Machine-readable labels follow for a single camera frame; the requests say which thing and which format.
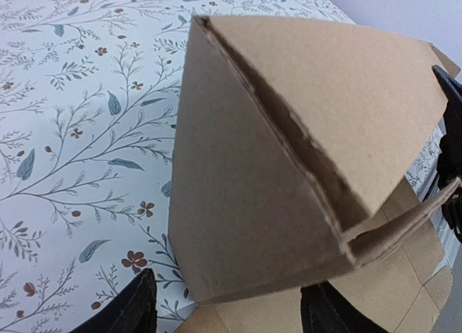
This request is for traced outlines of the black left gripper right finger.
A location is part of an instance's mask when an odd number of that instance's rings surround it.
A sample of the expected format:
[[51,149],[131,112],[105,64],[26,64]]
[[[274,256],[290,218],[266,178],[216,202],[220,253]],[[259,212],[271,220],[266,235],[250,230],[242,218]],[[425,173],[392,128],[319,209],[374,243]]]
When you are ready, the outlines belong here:
[[301,288],[302,330],[309,333],[387,333],[331,284]]

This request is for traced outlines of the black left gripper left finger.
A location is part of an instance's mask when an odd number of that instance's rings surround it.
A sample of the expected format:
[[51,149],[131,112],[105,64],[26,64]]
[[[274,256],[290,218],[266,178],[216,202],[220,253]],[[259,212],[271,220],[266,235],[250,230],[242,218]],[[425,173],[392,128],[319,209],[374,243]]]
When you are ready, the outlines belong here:
[[151,269],[142,270],[104,309],[72,333],[157,331],[157,283]]

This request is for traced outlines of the brown cardboard box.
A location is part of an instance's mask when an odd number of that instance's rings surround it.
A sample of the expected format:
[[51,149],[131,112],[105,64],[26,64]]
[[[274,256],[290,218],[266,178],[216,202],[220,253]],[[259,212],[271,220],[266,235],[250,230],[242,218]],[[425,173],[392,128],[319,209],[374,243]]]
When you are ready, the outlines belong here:
[[387,332],[431,332],[453,284],[431,222],[447,101],[433,44],[341,22],[195,16],[168,235],[180,332],[304,332],[331,284]]

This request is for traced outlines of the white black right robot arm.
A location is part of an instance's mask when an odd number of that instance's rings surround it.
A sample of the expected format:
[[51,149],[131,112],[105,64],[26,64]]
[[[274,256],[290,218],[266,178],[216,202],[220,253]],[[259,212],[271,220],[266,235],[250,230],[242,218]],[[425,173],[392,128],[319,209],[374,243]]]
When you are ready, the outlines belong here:
[[[461,83],[438,65],[434,65],[432,71],[448,99],[443,114],[446,134],[440,140],[441,153],[437,160],[437,185],[442,190],[451,181],[461,179]],[[461,243],[461,186],[442,205],[442,212]]]

